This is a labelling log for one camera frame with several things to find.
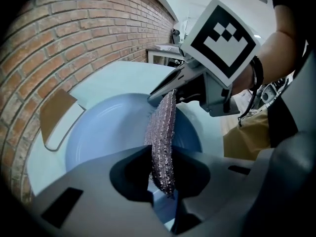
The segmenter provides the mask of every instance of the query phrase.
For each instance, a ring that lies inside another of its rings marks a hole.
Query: black slot
[[[248,175],[251,171],[250,168],[239,167],[236,165],[229,166],[228,169],[240,174],[244,174],[244,175]]]
[[[82,193],[82,190],[67,188],[41,217],[53,226],[61,228]]]

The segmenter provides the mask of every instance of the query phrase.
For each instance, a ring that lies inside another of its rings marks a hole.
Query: white countertop
[[[149,94],[172,71],[171,67],[138,62],[114,62],[79,83],[71,95],[86,109],[124,93]],[[200,138],[203,153],[223,156],[220,119],[211,117],[193,101],[177,107],[188,117]],[[56,152],[47,150],[39,133],[27,160],[27,172],[35,195],[66,173],[65,153],[70,133]]]

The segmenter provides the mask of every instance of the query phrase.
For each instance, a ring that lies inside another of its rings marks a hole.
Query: khaki pants
[[[259,152],[270,148],[268,111],[265,109],[244,119],[224,136],[224,156],[255,160]]]

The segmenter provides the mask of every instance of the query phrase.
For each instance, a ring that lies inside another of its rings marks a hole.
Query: pink mesh scrubber
[[[176,90],[169,92],[151,115],[145,134],[145,145],[152,145],[152,179],[165,194],[172,197],[174,175],[172,139],[176,114]]]

